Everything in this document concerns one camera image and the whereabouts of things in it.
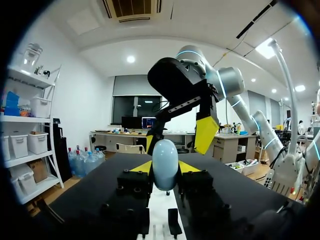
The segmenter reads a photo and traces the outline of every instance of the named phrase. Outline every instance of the ceiling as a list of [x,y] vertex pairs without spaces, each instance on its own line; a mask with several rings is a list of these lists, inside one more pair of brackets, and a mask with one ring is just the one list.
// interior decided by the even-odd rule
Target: ceiling
[[[109,19],[102,0],[60,0],[47,11],[53,23],[79,52],[105,76],[146,74],[163,57],[174,57],[184,45],[196,45],[215,68],[238,67],[246,89],[275,100],[288,97],[276,57],[256,50],[272,37],[282,48],[294,85],[304,84],[298,99],[310,98],[319,87],[316,51],[301,20],[277,3],[239,39],[236,36],[271,0],[166,0],[151,20],[119,23]],[[127,56],[136,62],[128,64]]]

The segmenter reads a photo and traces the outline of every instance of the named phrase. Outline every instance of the drawer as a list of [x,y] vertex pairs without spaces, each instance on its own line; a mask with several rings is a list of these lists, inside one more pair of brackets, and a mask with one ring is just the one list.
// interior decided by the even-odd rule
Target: drawer
[[223,147],[225,146],[225,140],[220,139],[220,138],[214,138],[214,139],[213,139],[213,144],[214,144],[215,146],[218,146],[218,147],[223,148]]
[[222,162],[224,156],[224,149],[219,146],[214,146],[213,149],[213,158],[217,159],[218,161]]

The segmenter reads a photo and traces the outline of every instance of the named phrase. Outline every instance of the computer monitor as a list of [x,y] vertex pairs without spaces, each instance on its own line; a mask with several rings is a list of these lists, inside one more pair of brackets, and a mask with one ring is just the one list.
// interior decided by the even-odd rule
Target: computer monitor
[[123,116],[121,117],[121,125],[125,129],[141,129],[141,117],[139,116]]
[[143,129],[151,129],[156,122],[156,118],[154,116],[143,116],[142,117],[142,128]]

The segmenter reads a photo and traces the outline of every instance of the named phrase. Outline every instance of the air conditioning vent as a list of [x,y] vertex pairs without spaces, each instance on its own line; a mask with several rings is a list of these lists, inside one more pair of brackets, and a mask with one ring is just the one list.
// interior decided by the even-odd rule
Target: air conditioning vent
[[102,0],[108,18],[120,23],[149,20],[160,13],[162,0]]

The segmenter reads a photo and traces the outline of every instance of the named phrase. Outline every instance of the person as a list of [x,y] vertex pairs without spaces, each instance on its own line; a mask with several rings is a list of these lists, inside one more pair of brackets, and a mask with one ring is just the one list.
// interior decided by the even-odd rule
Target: person
[[304,121],[300,120],[299,121],[299,124],[298,124],[298,134],[299,135],[304,135],[306,133],[306,128],[305,128],[305,125],[304,125]]

